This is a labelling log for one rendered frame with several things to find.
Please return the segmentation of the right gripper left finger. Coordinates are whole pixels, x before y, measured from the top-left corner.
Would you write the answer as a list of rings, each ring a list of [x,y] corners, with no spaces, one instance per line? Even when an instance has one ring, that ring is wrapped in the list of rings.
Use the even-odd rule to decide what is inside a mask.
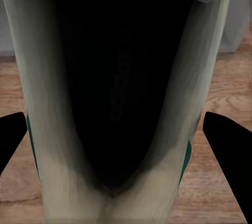
[[[0,174],[27,133],[23,112],[0,118]]]

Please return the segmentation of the gym shoe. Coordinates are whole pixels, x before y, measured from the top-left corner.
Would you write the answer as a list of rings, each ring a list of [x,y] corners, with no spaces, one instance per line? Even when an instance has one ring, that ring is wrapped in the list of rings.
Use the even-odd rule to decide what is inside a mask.
[[[3,0],[46,224],[167,224],[229,0]]]

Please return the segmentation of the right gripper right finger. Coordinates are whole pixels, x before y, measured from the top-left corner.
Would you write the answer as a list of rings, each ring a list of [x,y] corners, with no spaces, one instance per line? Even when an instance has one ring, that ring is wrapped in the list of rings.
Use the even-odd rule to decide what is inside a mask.
[[[206,112],[203,131],[248,224],[252,224],[252,132]]]

